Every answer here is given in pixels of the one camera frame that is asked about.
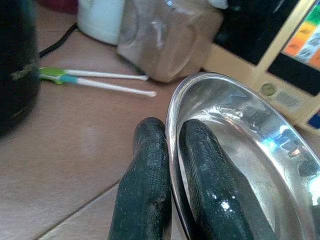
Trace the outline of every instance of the countertop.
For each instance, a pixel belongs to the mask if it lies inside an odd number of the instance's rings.
[[[39,50],[75,22],[74,15],[38,6]],[[40,64],[137,73],[114,46],[78,30]],[[165,120],[178,82],[100,80],[154,90],[157,97],[44,81],[28,118],[0,138],[1,240],[107,239],[117,183],[133,157],[135,127],[147,117]],[[299,131],[319,155],[319,137]],[[180,239],[176,226],[172,239]]]

